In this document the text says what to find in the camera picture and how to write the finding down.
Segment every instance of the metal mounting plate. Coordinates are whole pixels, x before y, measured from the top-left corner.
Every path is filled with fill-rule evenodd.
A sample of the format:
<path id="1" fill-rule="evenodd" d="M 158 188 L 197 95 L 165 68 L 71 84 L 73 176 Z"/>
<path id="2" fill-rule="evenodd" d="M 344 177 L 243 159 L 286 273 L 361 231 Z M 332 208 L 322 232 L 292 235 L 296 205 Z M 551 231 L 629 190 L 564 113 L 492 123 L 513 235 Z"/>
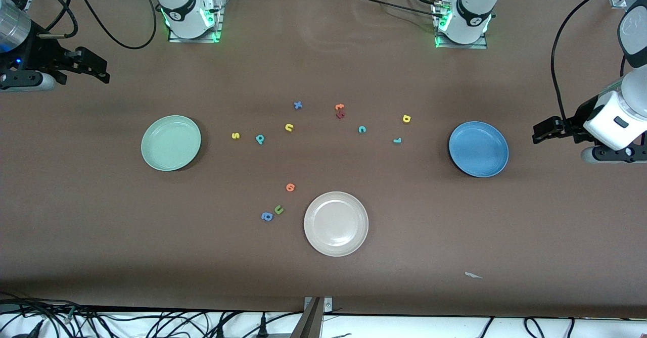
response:
<path id="1" fill-rule="evenodd" d="M 611 7 L 613 9 L 624 9 L 627 7 L 627 1 L 625 0 L 621 0 L 621 1 L 609 0 L 609 2 L 611 3 Z"/>
<path id="2" fill-rule="evenodd" d="M 305 298 L 303 302 L 303 310 L 308 307 L 308 304 L 312 300 L 311 297 Z M 324 297 L 323 299 L 323 311 L 324 313 L 330 313 L 333 310 L 333 297 Z"/>

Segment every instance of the white floor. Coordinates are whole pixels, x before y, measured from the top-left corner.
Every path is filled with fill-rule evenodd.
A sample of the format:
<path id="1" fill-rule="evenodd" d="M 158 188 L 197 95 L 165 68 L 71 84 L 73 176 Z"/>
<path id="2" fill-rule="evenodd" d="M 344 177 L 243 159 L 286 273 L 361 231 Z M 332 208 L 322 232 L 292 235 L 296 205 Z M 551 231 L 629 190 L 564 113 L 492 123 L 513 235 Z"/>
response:
<path id="1" fill-rule="evenodd" d="M 137 315 L 159 315 L 159 313 L 120 313 L 111 314 L 115 317 L 134 317 Z M 195 313 L 187 313 L 185 317 L 191 317 Z M 281 313 L 268 313 L 267 319 L 278 316 Z M 9 321 L 14 314 L 0 315 L 0 326 Z M 220 313 L 208 313 L 209 326 L 213 328 L 217 324 Z M 261 313 L 243 313 L 231 319 L 224 326 L 226 338 L 241 338 L 251 329 L 256 328 Z M 269 333 L 291 333 L 300 315 L 292 315 L 268 324 Z M 199 317 L 194 322 L 205 329 L 207 318 Z M 7 328 L 0 332 L 0 338 L 9 338 L 21 333 L 29 333 L 41 318 L 30 317 L 27 319 L 18 318 Z M 107 320 L 111 329 L 119 338 L 145 338 L 146 333 L 155 324 L 156 319 L 141 319 L 131 322 L 112 322 Z M 334 338 L 349 333 L 349 338 L 477 338 L 481 335 L 483 327 L 488 318 L 472 317 L 377 317 L 377 316 L 325 316 L 322 338 Z M 565 338 L 570 320 L 568 319 L 537 319 L 546 338 Z M 176 319 L 169 324 L 157 337 L 167 338 L 165 334 L 181 324 L 182 320 Z M 489 330 L 487 338 L 531 338 L 524 329 L 524 320 L 519 318 L 496 318 Z M 179 331 L 188 333 L 178 336 L 191 336 L 191 338 L 202 338 L 194 328 L 183 326 Z M 532 324 L 529 325 L 534 335 L 540 336 Z M 95 338 L 96 335 L 90 330 L 88 324 L 81 327 L 83 336 Z M 647 333 L 647 322 L 642 320 L 604 320 L 604 319 L 578 319 L 571 335 L 572 338 L 640 338 L 642 333 Z M 100 330 L 102 338 L 109 338 L 106 332 Z M 39 338 L 56 338 L 53 326 L 46 320 L 42 326 Z"/>

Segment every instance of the robotic arm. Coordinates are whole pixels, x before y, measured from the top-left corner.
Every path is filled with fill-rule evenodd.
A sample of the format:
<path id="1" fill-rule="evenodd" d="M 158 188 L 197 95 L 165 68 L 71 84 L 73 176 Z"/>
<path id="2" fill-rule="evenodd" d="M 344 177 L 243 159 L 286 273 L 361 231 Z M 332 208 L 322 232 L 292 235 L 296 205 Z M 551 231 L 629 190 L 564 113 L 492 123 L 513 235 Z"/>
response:
<path id="1" fill-rule="evenodd" d="M 580 105 L 573 117 L 554 116 L 535 125 L 535 144 L 572 136 L 575 143 L 596 145 L 582 152 L 589 163 L 647 162 L 647 146 L 633 143 L 647 131 L 647 0 L 636 1 L 624 14 L 618 41 L 634 69 Z"/>
<path id="2" fill-rule="evenodd" d="M 197 38 L 215 25 L 213 0 L 158 0 L 168 27 L 176 36 Z"/>
<path id="3" fill-rule="evenodd" d="M 447 0 L 450 11 L 438 30 L 455 43 L 474 43 L 487 30 L 497 0 Z"/>
<path id="4" fill-rule="evenodd" d="M 69 51 L 11 0 L 0 0 L 0 91 L 44 91 L 65 84 L 61 71 L 110 81 L 106 60 L 77 47 Z"/>

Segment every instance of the small paper scrap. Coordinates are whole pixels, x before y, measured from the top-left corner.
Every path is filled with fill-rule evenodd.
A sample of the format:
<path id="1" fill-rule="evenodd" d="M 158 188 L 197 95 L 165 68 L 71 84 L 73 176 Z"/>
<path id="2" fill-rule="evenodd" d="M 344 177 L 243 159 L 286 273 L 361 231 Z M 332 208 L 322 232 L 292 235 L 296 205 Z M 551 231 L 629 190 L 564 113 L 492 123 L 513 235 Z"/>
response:
<path id="1" fill-rule="evenodd" d="M 465 276 L 469 276 L 471 278 L 482 278 L 481 276 L 478 276 L 477 274 L 469 273 L 465 271 Z"/>

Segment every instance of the metal bracket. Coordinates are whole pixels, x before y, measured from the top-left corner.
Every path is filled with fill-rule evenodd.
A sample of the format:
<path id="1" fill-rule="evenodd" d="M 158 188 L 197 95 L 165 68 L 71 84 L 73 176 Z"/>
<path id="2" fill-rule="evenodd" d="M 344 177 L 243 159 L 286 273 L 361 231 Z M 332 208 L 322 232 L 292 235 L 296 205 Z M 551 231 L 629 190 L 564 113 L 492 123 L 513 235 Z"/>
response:
<path id="1" fill-rule="evenodd" d="M 325 300 L 328 298 L 316 297 L 306 303 L 305 311 L 301 314 L 301 319 L 296 323 L 294 331 L 290 338 L 319 338 L 321 336 L 321 324 L 323 323 Z"/>
<path id="2" fill-rule="evenodd" d="M 306 310 L 308 308 L 310 301 L 312 301 L 312 298 L 310 297 L 305 298 L 305 301 L 303 301 L 303 310 Z M 324 313 L 330 313 L 332 310 L 333 310 L 333 297 L 324 297 L 323 299 Z"/>
<path id="3" fill-rule="evenodd" d="M 647 163 L 647 146 L 630 144 L 623 150 L 612 150 L 604 145 L 587 147 L 582 150 L 582 160 L 591 164 L 606 163 Z"/>
<path id="4" fill-rule="evenodd" d="M 455 43 L 451 41 L 445 34 L 443 34 L 443 32 L 440 32 L 439 30 L 437 30 L 437 27 L 435 27 L 435 29 L 436 29 L 435 31 L 436 47 L 448 47 L 451 49 L 481 49 L 481 50 L 487 49 L 487 41 L 485 39 L 485 34 L 482 34 L 481 37 L 479 37 L 479 39 L 476 40 L 475 42 L 464 45 L 462 43 Z"/>
<path id="5" fill-rule="evenodd" d="M 624 9 L 627 7 L 627 1 L 625 0 L 609 0 L 609 3 L 613 9 Z"/>

